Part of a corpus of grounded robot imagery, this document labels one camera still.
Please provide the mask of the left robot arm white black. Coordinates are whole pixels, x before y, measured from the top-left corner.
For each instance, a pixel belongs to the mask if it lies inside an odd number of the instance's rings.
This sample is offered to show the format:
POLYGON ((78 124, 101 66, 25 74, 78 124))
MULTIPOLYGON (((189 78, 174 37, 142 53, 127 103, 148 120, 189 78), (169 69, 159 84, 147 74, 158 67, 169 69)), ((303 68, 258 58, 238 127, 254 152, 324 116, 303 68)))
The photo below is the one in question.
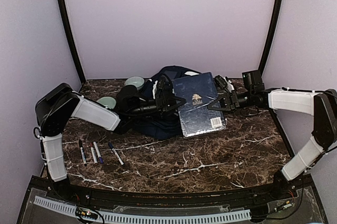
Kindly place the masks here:
POLYGON ((130 129, 165 140, 182 133, 178 108, 186 99, 176 96, 170 84, 159 84, 154 97, 143 95, 133 85, 124 86, 116 95, 116 105, 108 108, 72 90, 62 83, 38 101, 35 106, 35 137, 41 141, 42 157, 54 185, 53 191, 63 201, 74 197, 68 185, 62 139, 70 119, 76 118, 122 135, 130 129))

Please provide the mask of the dark blue hardcover book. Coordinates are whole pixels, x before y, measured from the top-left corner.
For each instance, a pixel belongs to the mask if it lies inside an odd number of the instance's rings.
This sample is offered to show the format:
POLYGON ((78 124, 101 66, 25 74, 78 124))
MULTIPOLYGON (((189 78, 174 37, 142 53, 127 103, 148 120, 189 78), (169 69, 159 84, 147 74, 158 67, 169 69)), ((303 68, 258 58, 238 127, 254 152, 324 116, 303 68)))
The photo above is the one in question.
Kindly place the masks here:
POLYGON ((210 72, 177 78, 172 83, 174 94, 186 101, 178 108, 182 134, 185 138, 226 128, 223 113, 207 107, 218 98, 210 72))

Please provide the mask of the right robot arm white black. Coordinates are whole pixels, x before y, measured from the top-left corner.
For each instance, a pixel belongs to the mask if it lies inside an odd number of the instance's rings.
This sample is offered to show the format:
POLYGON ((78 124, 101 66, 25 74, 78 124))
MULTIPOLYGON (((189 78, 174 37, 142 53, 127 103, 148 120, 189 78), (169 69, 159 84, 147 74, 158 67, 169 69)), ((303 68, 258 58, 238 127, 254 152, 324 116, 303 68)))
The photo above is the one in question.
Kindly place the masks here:
POLYGON ((336 90, 303 90, 292 88, 266 89, 259 70, 242 74, 246 92, 238 94, 227 78, 215 77, 224 90, 208 105, 209 110, 231 113, 240 108, 255 106, 271 110, 287 110, 308 114, 314 118, 309 141, 279 171, 276 183, 269 187, 269 196, 281 199, 289 191, 287 181, 294 180, 334 148, 336 142, 336 90))

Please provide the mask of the navy blue student backpack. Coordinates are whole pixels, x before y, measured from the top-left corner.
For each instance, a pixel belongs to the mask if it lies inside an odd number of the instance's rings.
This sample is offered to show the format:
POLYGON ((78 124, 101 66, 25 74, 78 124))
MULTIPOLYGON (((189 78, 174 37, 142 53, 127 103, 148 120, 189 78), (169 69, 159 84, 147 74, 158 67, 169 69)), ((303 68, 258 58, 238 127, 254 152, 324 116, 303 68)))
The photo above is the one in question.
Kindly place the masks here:
POLYGON ((149 78, 138 91, 145 97, 130 108, 131 128, 145 136, 159 140, 181 136, 181 124, 177 109, 186 103, 173 91, 173 80, 198 75, 200 72, 182 67, 165 66, 149 78))

